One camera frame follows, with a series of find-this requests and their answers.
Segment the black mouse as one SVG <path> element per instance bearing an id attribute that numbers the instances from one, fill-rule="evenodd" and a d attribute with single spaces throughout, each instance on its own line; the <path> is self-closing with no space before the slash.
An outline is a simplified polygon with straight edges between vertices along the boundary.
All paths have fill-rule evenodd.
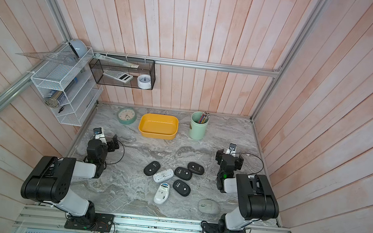
<path id="1" fill-rule="evenodd" d="M 189 181 L 192 178 L 192 173 L 189 169 L 184 168 L 184 167 L 177 167 L 174 170 L 175 176 L 177 176 L 180 179 L 187 180 Z"/>
<path id="2" fill-rule="evenodd" d="M 186 184 L 183 180 L 175 180 L 172 187 L 183 197 L 187 197 L 191 193 L 190 186 Z"/>
<path id="3" fill-rule="evenodd" d="M 187 169 L 191 171 L 191 173 L 196 175 L 203 175 L 205 172 L 204 167 L 196 162 L 189 162 L 187 167 Z"/>
<path id="4" fill-rule="evenodd" d="M 161 168 L 161 165 L 158 161 L 152 161 L 144 168 L 144 174 L 146 176 L 153 176 Z"/>

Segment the white mouse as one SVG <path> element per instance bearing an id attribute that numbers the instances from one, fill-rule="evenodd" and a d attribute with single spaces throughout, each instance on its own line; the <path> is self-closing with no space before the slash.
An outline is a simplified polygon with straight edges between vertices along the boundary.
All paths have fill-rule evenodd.
<path id="1" fill-rule="evenodd" d="M 161 183 L 155 193 L 154 202 L 155 204 L 163 204 L 169 197 L 170 185 L 168 183 Z"/>
<path id="2" fill-rule="evenodd" d="M 162 183 L 164 181 L 167 181 L 174 176 L 174 171 L 173 169 L 166 169 L 163 171 L 160 171 L 156 174 L 153 175 L 153 179 L 156 183 Z"/>

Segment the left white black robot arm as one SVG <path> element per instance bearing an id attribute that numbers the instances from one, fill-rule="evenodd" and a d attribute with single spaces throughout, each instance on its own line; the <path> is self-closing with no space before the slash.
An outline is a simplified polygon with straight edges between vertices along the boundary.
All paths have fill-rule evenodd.
<path id="1" fill-rule="evenodd" d="M 92 201 L 80 197 L 71 188 L 72 178 L 98 179 L 110 165 L 107 154 L 123 146 L 114 135 L 107 142 L 98 132 L 89 140 L 87 156 L 76 158 L 44 156 L 25 179 L 21 196 L 34 202 L 50 204 L 66 214 L 65 228 L 109 232 L 113 215 L 96 213 Z"/>

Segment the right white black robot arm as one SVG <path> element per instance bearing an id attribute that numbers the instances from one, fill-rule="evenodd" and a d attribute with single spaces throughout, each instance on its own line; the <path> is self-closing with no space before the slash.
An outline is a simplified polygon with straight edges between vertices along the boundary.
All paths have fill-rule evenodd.
<path id="1" fill-rule="evenodd" d="M 216 161 L 220 167 L 216 176 L 217 188 L 238 198 L 238 207 L 219 219 L 217 233 L 242 233 L 245 227 L 256 221 L 278 217 L 279 205 L 266 175 L 236 175 L 235 171 L 241 170 L 244 158 L 232 150 L 218 150 Z"/>

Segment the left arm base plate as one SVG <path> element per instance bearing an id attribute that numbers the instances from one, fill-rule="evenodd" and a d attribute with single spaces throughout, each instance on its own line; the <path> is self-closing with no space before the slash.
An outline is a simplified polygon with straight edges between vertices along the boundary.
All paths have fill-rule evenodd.
<path id="1" fill-rule="evenodd" d="M 75 217 L 72 215 L 67 216 L 67 221 L 64 225 L 65 229 L 71 230 L 87 230 L 97 231 L 100 233 L 109 233 L 113 226 L 114 215 L 95 213 L 89 216 Z"/>

